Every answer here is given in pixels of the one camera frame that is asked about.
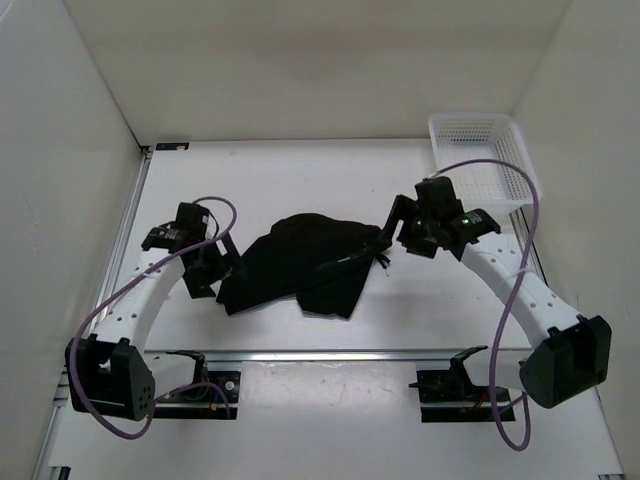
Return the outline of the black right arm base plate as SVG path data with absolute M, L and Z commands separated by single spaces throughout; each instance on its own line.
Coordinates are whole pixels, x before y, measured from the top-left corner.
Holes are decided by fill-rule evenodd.
M 417 370 L 408 387 L 418 392 L 422 423 L 492 421 L 488 381 L 475 384 L 464 369 L 472 355 L 487 351 L 487 346 L 472 347 L 454 355 L 446 368 Z

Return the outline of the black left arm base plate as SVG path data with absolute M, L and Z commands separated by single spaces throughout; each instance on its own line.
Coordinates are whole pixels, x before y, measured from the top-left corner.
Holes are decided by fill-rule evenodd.
M 238 368 L 211 364 L 202 353 L 177 350 L 146 357 L 156 381 L 155 419 L 236 420 Z

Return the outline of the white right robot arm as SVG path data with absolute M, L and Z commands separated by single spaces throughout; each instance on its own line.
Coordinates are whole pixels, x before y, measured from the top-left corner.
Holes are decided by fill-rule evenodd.
M 600 316 L 587 318 L 565 303 L 535 274 L 523 271 L 521 255 L 483 210 L 410 212 L 398 240 L 412 254 L 449 251 L 509 307 L 531 346 L 526 358 L 500 353 L 496 384 L 526 392 L 551 409 L 607 377 L 612 330 Z

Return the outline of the black shorts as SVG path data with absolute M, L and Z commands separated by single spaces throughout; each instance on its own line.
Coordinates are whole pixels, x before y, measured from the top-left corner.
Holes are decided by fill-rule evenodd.
M 390 264 L 391 241 L 375 225 L 302 213 L 277 221 L 243 253 L 246 278 L 217 294 L 229 315 L 285 297 L 302 311 L 348 320 L 374 262 Z

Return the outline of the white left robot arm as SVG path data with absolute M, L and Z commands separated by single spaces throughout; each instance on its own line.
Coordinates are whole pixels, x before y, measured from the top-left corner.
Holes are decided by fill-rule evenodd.
M 150 354 L 147 340 L 178 283 L 193 299 L 210 298 L 214 283 L 240 272 L 228 229 L 212 236 L 206 225 L 174 222 L 144 238 L 131 279 L 83 321 L 65 351 L 73 408 L 90 414 L 121 438 L 115 419 L 150 424 L 158 402 L 184 396 L 226 398 L 210 381 L 203 354 L 173 349 Z

